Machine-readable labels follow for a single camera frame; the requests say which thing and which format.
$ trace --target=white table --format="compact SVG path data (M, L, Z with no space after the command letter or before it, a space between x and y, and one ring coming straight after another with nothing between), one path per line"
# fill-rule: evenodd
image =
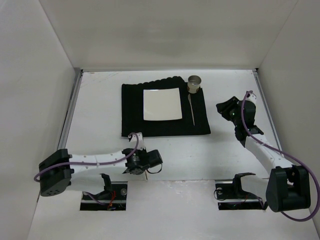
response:
M312 221L293 222L270 209L219 211L213 198L213 180L232 179L243 172L267 177L255 157L236 140L233 124L216 110L217 103L232 96L242 99L246 90L253 90L258 98L256 124L276 144L251 70L86 72L67 141L69 152L105 154L128 147L128 141L120 137L122 83L172 76L187 80L190 75L202 78L211 134L145 138L149 151L159 150L163 171L150 175L148 182L128 182L124 212L79 211L81 192L76 191L40 197L29 240L318 239ZM133 179L143 180L144 176L121 174L112 180ZM290 214L302 218L309 211Z

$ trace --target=white wall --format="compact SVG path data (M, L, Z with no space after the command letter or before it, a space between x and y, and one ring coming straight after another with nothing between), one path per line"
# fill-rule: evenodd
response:
M297 0L40 0L73 66L257 68Z
M258 74L281 145L320 180L320 1L300 0ZM316 191L311 208L316 205ZM318 232L320 213L314 218Z
M0 239L25 240L74 70L38 0L0 0Z

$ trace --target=black placemat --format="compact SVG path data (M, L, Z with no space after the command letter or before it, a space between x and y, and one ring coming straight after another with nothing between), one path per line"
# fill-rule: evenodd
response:
M144 120L144 90L179 88L182 119L166 121ZM139 84L123 84L121 88L122 132L142 132L144 137L187 136L210 134L205 98L202 89L191 94L194 123L188 101L187 83L180 77L168 77L162 80Z

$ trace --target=white plate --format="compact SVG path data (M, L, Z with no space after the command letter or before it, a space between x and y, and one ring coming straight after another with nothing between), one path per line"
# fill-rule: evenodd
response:
M143 90L143 119L147 121L182 119L179 88Z

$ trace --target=robotic arm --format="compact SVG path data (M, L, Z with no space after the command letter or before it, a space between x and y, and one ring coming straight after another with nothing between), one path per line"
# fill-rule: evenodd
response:
M54 196L66 188L93 195L110 192L111 180L106 173L141 175L163 163L158 150L146 151L141 132L132 134L129 142L132 148L111 154L71 155L67 149L57 150L39 164L35 180L40 182L40 195Z
M234 96L216 105L222 117L233 122L236 139L253 153L269 174L269 180L261 179L253 173L236 174L232 183L234 192L239 197L252 193L263 201L266 200L274 212L309 208L309 173L303 166L295 166L281 154L265 146L270 144L255 125L256 101L257 97L249 93L244 103L243 117L248 131L264 144L253 139L245 129L241 118L243 101Z

